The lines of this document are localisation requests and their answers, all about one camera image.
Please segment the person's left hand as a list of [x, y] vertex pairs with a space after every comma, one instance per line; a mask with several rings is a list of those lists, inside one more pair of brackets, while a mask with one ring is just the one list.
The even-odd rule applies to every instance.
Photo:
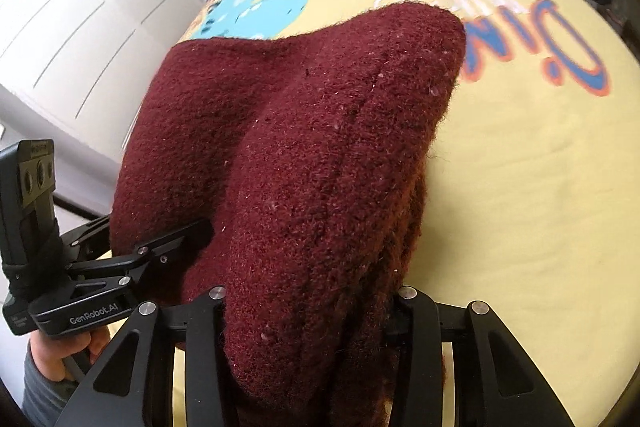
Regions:
[[43, 332], [33, 331], [29, 336], [29, 348], [39, 373], [49, 381], [58, 383], [64, 379], [73, 379], [72, 373], [66, 369], [65, 359], [88, 351], [89, 361], [93, 364], [110, 340], [111, 333], [106, 326], [60, 339], [52, 339]]

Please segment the grey sleeve forearm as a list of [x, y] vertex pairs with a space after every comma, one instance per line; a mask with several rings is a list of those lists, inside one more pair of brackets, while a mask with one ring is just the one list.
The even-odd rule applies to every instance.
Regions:
[[65, 363], [59, 361], [58, 366], [62, 369], [63, 378], [52, 381], [40, 372], [32, 348], [27, 348], [22, 412], [33, 426], [54, 426], [78, 387], [78, 382], [70, 376]]

